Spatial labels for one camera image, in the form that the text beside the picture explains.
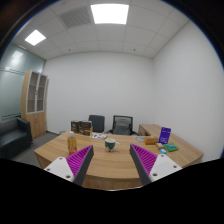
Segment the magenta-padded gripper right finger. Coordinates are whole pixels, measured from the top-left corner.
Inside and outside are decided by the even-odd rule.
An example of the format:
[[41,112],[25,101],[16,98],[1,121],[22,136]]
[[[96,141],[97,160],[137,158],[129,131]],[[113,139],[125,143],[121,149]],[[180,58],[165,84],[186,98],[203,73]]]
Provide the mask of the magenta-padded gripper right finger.
[[156,155],[134,144],[130,145],[130,154],[143,186],[181,170],[166,154]]

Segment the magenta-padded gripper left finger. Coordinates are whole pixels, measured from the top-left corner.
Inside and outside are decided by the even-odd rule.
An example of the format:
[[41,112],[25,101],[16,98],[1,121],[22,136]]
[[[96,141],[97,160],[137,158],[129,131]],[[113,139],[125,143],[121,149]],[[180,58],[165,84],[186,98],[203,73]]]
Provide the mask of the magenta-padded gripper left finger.
[[93,146],[90,145],[68,157],[58,157],[45,171],[81,186],[93,155]]

